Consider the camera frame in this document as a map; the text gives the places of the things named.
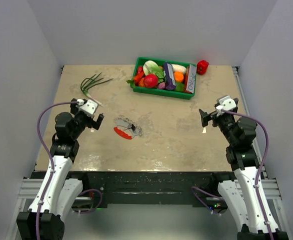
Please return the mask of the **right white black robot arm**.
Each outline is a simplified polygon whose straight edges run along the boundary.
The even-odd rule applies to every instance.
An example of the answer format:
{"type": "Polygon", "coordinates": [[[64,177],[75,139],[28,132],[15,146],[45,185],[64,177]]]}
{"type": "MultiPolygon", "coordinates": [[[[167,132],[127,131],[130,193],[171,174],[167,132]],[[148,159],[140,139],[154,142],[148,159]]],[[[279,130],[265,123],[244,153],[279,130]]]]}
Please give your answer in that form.
{"type": "Polygon", "coordinates": [[[256,128],[266,128],[257,119],[238,113],[237,98],[221,97],[211,113],[199,110],[202,127],[209,122],[218,127],[229,143],[226,159],[235,180],[216,179],[209,184],[209,191],[226,203],[236,223],[239,240],[287,240],[267,202],[262,184],[262,167],[253,147],[256,128]]]}

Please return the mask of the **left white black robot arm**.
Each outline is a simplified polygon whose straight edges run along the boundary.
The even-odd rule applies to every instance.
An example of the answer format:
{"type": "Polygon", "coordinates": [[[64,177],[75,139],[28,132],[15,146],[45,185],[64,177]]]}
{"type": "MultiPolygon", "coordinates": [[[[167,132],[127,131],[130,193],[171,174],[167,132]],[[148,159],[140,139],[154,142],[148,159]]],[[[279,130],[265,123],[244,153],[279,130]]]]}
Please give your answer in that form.
{"type": "Polygon", "coordinates": [[[78,137],[86,128],[98,130],[104,115],[101,113],[94,120],[99,103],[92,99],[74,98],[68,105],[70,111],[61,112],[54,119],[51,147],[44,147],[49,162],[41,186],[28,209],[17,215],[17,228],[23,240],[61,240],[73,203],[90,191],[88,181],[67,179],[67,175],[80,147],[78,137]]]}

